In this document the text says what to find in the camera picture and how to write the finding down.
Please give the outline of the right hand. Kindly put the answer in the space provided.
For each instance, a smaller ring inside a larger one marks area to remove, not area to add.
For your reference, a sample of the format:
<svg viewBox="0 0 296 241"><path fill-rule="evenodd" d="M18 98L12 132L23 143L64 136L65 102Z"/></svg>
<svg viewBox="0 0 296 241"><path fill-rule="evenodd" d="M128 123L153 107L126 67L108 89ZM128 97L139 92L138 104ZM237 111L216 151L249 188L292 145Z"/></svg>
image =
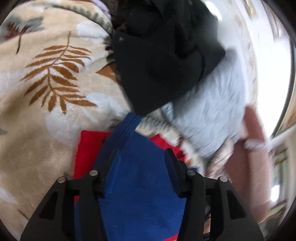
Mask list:
<svg viewBox="0 0 296 241"><path fill-rule="evenodd" d="M211 228L211 218L209 218L205 221L203 234L205 235L205 234L209 233L210 228Z"/></svg>

